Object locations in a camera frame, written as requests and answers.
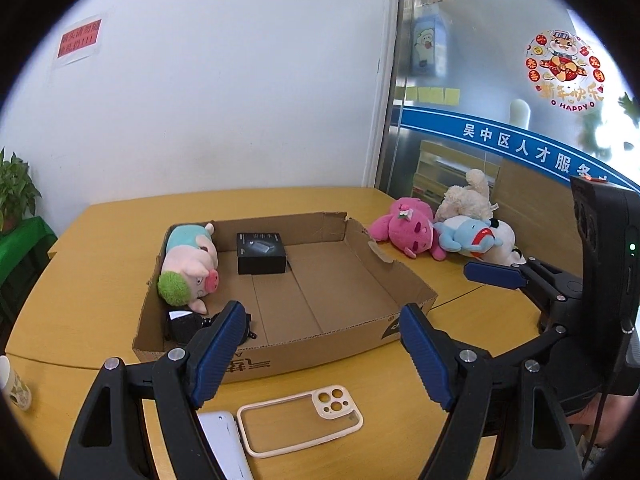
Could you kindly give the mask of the clear beige phone case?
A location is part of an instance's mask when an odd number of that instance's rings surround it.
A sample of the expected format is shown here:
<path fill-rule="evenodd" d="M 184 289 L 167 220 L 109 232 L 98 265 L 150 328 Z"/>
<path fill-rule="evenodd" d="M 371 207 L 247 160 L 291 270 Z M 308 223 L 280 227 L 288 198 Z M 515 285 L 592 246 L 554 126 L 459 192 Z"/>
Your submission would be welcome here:
<path fill-rule="evenodd" d="M 329 385 L 236 411 L 246 452 L 270 458 L 314 448 L 354 434 L 363 416 L 348 390 Z"/>

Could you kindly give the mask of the white dog plush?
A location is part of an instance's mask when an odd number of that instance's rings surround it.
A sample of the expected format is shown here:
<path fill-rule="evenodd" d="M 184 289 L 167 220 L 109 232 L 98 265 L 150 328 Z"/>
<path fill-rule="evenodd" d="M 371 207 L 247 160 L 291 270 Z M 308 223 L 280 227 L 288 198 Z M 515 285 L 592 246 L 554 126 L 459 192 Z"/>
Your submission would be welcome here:
<path fill-rule="evenodd" d="M 474 258 L 488 263 L 501 264 L 502 266 L 526 263 L 526 258 L 516 247 L 515 233 L 506 222 L 492 218 L 490 220 L 490 229 L 495 239 L 500 240 L 501 244 L 492 246 L 484 254 L 473 252 Z"/>

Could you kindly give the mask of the blue elephant plush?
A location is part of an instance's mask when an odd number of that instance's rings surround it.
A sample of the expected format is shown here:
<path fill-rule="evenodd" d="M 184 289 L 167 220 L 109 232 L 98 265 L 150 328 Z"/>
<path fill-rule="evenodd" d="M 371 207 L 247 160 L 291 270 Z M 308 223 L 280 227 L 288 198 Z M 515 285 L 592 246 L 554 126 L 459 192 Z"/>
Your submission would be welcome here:
<path fill-rule="evenodd" d="M 479 257 L 503 241 L 495 236 L 490 223 L 467 216 L 455 216 L 436 222 L 438 244 L 445 252 L 457 252 L 468 257 Z"/>

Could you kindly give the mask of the cream fluffy plush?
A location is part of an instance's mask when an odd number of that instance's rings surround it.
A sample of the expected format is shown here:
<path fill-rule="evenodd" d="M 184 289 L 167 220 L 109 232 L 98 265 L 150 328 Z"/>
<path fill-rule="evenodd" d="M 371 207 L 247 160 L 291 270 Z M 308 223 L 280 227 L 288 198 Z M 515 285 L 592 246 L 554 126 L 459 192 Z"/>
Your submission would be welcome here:
<path fill-rule="evenodd" d="M 466 185 L 453 185 L 445 192 L 436 212 L 436 221 L 465 216 L 489 221 L 499 209 L 490 199 L 490 188 L 486 174 L 479 169 L 465 173 Z"/>

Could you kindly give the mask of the pink bear plush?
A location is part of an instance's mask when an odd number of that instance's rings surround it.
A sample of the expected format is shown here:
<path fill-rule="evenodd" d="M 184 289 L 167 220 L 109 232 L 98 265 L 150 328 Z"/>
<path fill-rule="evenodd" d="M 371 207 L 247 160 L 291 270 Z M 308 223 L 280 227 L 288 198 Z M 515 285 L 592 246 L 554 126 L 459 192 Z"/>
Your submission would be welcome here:
<path fill-rule="evenodd" d="M 434 260 L 442 261 L 447 253 L 439 245 L 434 223 L 429 204 L 418 198 L 401 197 L 371 223 L 368 232 L 377 242 L 391 242 L 411 259 L 429 252 Z"/>

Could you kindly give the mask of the paper cup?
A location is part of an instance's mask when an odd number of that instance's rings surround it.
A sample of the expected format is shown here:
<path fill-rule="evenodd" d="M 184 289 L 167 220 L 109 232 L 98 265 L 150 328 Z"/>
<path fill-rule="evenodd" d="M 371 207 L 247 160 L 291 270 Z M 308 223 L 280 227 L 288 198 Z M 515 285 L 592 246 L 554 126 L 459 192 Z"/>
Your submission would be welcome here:
<path fill-rule="evenodd" d="M 15 406 L 22 411 L 30 409 L 32 406 L 32 392 L 14 370 L 7 356 L 0 356 L 0 384 L 3 395 Z"/>

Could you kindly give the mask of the blue window banner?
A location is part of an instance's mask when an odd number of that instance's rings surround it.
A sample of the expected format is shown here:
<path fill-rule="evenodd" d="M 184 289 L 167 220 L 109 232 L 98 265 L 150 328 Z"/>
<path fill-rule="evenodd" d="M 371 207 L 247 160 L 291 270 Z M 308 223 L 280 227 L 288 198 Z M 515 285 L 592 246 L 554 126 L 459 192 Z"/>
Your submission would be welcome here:
<path fill-rule="evenodd" d="M 540 133 L 503 122 L 428 107 L 401 105 L 392 119 L 400 128 L 456 141 L 518 162 L 564 185 L 573 178 L 598 179 L 637 192 L 637 182 L 590 155 Z"/>

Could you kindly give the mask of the black device in box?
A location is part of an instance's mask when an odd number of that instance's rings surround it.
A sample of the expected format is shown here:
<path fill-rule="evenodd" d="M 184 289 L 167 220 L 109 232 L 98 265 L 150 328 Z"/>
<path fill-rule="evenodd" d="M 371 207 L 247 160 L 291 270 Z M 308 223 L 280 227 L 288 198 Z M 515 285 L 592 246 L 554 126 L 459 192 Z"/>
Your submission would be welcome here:
<path fill-rule="evenodd" d="M 172 310 L 166 316 L 165 339 L 173 341 L 178 346 L 186 346 L 199 330 L 209 328 L 218 323 L 219 313 L 214 314 L 211 318 L 201 315 L 191 310 Z M 242 315 L 243 321 L 240 327 L 243 330 L 242 338 L 239 346 L 245 344 L 248 340 L 255 340 L 257 335 L 250 328 L 252 324 L 252 316 L 248 313 Z"/>

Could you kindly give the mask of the shallow cardboard box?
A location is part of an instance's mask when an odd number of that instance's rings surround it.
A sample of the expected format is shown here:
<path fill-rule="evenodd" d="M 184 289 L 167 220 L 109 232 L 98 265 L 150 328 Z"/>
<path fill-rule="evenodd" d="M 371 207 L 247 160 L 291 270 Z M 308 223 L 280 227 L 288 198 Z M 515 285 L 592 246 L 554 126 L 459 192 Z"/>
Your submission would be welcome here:
<path fill-rule="evenodd" d="M 239 274 L 238 236 L 277 233 L 284 272 Z M 220 283 L 209 315 L 231 300 L 250 314 L 252 336 L 232 356 L 225 382 L 296 372 L 356 356 L 399 337 L 399 310 L 428 311 L 437 294 L 405 261 L 392 258 L 344 212 L 217 221 Z"/>

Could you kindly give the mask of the pig plush green hair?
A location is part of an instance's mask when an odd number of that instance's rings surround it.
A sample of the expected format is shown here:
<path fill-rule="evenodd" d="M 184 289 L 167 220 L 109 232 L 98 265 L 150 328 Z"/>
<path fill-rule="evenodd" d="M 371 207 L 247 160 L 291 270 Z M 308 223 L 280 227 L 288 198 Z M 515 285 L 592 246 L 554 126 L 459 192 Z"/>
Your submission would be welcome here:
<path fill-rule="evenodd" d="M 203 298 L 216 292 L 220 282 L 214 232 L 212 222 L 182 224 L 170 231 L 157 279 L 158 294 L 166 304 L 207 314 Z"/>

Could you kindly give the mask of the yellow sticky notes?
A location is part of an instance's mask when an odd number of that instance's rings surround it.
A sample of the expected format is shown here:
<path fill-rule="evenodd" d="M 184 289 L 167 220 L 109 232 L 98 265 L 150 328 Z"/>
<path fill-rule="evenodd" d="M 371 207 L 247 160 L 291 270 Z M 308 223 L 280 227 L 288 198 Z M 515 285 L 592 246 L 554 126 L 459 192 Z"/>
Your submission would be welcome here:
<path fill-rule="evenodd" d="M 434 104 L 445 106 L 458 106 L 461 98 L 461 90 L 458 88 L 444 87 L 396 87 L 395 100 L 408 102 Z"/>

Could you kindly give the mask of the green cloth side table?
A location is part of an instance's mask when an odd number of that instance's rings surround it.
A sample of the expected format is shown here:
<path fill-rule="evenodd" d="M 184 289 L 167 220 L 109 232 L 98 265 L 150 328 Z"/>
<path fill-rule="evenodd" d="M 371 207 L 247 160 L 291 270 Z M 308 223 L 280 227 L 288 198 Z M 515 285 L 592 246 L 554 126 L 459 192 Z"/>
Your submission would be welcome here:
<path fill-rule="evenodd" d="M 40 217 L 23 220 L 8 234 L 1 235 L 1 284 L 26 260 L 39 272 L 49 263 L 48 251 L 58 240 L 55 232 Z"/>

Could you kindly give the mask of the new year window sticker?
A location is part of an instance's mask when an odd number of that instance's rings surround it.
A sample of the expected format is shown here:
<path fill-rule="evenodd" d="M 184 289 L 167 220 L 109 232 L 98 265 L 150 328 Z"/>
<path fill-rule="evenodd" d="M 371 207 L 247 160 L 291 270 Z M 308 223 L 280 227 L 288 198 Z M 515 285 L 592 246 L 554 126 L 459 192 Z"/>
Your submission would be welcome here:
<path fill-rule="evenodd" d="M 582 113 L 603 101 L 605 73 L 600 58 L 567 30 L 537 34 L 527 45 L 525 67 L 536 95 L 553 107 Z"/>

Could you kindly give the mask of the black product box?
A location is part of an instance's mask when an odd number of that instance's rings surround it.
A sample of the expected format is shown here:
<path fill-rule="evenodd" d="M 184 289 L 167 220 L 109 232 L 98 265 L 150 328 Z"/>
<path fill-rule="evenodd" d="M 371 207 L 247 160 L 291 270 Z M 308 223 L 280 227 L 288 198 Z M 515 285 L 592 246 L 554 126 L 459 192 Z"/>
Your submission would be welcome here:
<path fill-rule="evenodd" d="M 236 234 L 236 255 L 240 275 L 281 274 L 288 265 L 279 233 Z"/>

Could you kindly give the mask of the blue cartoon poster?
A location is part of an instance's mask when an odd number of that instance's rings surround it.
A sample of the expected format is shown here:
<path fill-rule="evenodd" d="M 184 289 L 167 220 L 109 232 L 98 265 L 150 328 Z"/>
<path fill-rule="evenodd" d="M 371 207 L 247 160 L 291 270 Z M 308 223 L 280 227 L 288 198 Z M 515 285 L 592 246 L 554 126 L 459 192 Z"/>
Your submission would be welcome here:
<path fill-rule="evenodd" d="M 421 16 L 412 30 L 413 75 L 444 78 L 447 73 L 447 29 L 439 14 Z"/>

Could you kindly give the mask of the green potted plant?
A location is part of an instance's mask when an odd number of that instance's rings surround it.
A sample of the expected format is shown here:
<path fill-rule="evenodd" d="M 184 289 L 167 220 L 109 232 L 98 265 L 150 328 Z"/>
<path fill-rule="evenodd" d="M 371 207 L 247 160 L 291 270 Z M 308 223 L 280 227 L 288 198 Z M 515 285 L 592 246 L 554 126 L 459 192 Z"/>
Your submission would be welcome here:
<path fill-rule="evenodd" d="M 15 229 L 26 217 L 35 217 L 41 193 L 30 174 L 29 164 L 1 150 L 1 232 Z"/>

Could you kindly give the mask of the red wall notice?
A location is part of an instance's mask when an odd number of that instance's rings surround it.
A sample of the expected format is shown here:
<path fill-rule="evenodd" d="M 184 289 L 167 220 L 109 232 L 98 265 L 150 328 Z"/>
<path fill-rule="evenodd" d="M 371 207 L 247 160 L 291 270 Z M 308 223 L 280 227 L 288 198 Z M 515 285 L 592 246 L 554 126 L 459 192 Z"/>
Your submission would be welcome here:
<path fill-rule="evenodd" d="M 97 18 L 64 32 L 58 44 L 56 57 L 66 58 L 75 52 L 94 46 L 99 39 L 101 24 L 102 20 Z"/>

